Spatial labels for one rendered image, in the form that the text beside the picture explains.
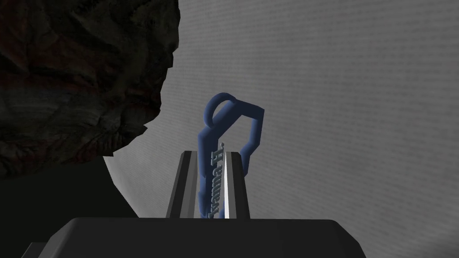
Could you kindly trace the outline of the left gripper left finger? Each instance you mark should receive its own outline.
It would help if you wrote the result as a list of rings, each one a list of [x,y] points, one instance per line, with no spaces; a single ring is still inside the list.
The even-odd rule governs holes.
[[[166,218],[194,218],[198,179],[197,151],[182,152]]]

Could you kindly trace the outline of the blue carabiner keychain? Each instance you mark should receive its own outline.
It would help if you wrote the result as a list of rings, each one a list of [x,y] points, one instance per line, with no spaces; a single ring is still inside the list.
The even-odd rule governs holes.
[[[212,201],[212,192],[216,188],[213,180],[217,163],[223,158],[224,149],[218,149],[220,137],[241,116],[252,119],[248,143],[241,149],[242,170],[248,174],[250,156],[259,147],[261,141],[264,109],[251,103],[236,99],[229,93],[219,93],[211,98],[204,110],[205,127],[198,133],[198,166],[200,175],[199,213],[202,219],[213,218],[218,206]]]

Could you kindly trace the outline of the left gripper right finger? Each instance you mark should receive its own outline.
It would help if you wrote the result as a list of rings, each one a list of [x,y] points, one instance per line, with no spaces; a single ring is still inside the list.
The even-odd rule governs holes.
[[[225,219],[249,219],[250,210],[247,189],[238,152],[225,153],[224,168],[224,216]]]

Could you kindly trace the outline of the dark brown rough rock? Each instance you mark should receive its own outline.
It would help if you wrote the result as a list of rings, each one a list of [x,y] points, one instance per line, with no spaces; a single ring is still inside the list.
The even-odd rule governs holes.
[[[0,180],[112,156],[160,113],[179,0],[0,0]]]

